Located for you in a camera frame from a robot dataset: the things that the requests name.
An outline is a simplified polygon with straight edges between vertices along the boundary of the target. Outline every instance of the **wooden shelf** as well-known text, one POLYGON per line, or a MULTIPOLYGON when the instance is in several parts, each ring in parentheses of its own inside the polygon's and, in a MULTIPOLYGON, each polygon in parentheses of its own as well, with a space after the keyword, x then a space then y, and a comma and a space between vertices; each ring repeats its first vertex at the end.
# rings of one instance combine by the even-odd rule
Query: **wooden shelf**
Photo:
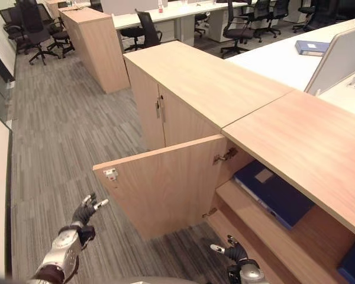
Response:
POLYGON ((219 187, 217 194, 300 282, 347 283, 336 267, 355 235, 320 207, 289 231, 234 181, 219 187))
POLYGON ((225 243, 227 243, 227 235, 236 238, 246 249, 248 257, 257 260, 271 284, 300 283, 255 233, 241 219, 236 216, 233 218, 232 214, 234 213, 229 207, 221 208, 208 218, 209 225, 225 243))

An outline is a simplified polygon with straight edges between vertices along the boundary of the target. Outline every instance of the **door latch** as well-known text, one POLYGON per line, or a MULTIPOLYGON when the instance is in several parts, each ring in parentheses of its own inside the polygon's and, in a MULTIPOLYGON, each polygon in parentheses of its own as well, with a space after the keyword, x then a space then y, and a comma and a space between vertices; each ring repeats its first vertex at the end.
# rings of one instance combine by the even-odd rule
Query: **door latch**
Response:
POLYGON ((230 148, 223 156, 216 155, 214 156, 213 164, 217 164, 219 161, 227 161, 233 158, 238 153, 238 150, 234 147, 230 148))
POLYGON ((117 180, 118 172, 115 168, 113 168, 110 170, 104 170, 104 175, 106 176, 107 179, 113 182, 117 180))

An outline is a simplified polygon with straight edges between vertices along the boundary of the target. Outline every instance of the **open cabinet door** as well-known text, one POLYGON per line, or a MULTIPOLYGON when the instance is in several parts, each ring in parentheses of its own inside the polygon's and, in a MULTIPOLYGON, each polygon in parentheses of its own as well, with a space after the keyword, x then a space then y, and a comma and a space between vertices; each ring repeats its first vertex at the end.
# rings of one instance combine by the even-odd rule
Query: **open cabinet door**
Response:
POLYGON ((227 139, 207 138, 99 164, 93 170, 144 239, 202 221, 210 210, 227 139), (115 169, 110 181, 105 171, 115 169))

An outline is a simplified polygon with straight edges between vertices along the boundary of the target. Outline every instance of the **cabinet shelf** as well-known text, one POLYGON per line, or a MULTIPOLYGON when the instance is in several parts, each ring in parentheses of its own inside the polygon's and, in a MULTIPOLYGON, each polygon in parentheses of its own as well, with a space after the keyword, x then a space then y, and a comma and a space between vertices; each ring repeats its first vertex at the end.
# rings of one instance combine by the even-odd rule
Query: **cabinet shelf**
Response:
POLYGON ((233 180, 217 194, 300 282, 347 283, 336 267, 355 235, 320 207, 313 207, 288 231, 233 180))

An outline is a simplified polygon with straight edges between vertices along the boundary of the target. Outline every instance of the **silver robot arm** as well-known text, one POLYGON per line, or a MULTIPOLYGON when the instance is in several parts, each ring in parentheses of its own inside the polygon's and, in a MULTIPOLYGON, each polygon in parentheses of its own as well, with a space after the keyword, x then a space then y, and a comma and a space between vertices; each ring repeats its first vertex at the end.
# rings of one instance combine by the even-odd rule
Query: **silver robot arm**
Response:
POLYGON ((95 238, 95 229, 88 226, 90 217, 108 200, 96 201, 96 194, 88 195, 75 210, 72 222, 59 230, 36 274, 28 284, 65 284, 76 274, 79 253, 95 238))
POLYGON ((212 244, 211 249, 235 261, 236 265, 227 268, 230 284, 269 284, 257 262, 249 259, 243 246, 232 236, 227 237, 231 247, 223 248, 212 244))

